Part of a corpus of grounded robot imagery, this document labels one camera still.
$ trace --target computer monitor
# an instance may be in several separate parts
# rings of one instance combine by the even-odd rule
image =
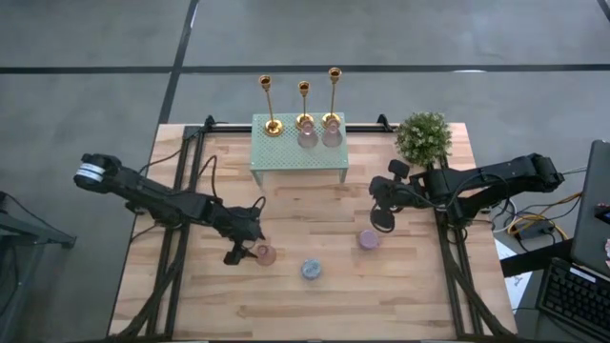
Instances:
[[[571,256],[575,263],[610,277],[606,265],[610,258],[604,248],[610,239],[610,224],[595,216],[600,203],[610,204],[610,142],[596,140],[589,153]]]

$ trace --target paper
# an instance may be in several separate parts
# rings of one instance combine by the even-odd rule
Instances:
[[[516,255],[510,248],[502,244],[500,241],[495,239],[496,241],[496,250],[498,251],[499,259],[502,260],[504,258],[508,258]],[[521,302],[521,298],[525,293],[525,288],[527,287],[527,283],[530,281],[530,277],[532,276],[532,272],[524,272],[523,274],[515,275],[512,277],[507,277],[504,279],[506,283],[506,290],[508,291],[508,298],[511,301],[511,308],[516,309]]]

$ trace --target table leg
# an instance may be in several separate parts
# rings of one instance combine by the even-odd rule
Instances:
[[[345,183],[346,175],[347,175],[347,169],[339,170],[339,183]]]
[[[262,171],[250,171],[252,173],[252,176],[254,177],[254,181],[256,181],[256,185],[258,185],[258,187],[262,188],[263,187],[263,173]]]

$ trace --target keyboard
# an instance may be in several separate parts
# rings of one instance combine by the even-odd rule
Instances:
[[[554,258],[544,272],[537,307],[604,342],[610,341],[610,283]]]

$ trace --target gold candlestick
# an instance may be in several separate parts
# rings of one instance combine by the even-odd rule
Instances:
[[[271,137],[278,137],[284,132],[284,125],[278,119],[274,119],[274,111],[271,107],[271,96],[269,95],[269,89],[271,88],[271,76],[260,76],[258,78],[258,83],[263,90],[265,90],[265,94],[267,95],[267,105],[269,105],[269,116],[271,117],[271,120],[265,124],[265,133]]]
[[[337,122],[341,122],[341,118],[335,114],[335,86],[339,81],[339,77],[341,76],[341,69],[339,68],[330,68],[328,70],[328,74],[331,76],[331,83],[333,84],[333,93],[331,94],[331,111],[329,113],[324,114],[322,117],[322,126],[326,128],[328,126],[328,122],[331,119],[336,120]]]
[[[303,96],[303,113],[296,117],[296,128],[301,130],[303,128],[303,122],[307,120],[314,121],[314,118],[307,113],[307,93],[309,92],[309,82],[301,81],[298,83],[298,91]]]

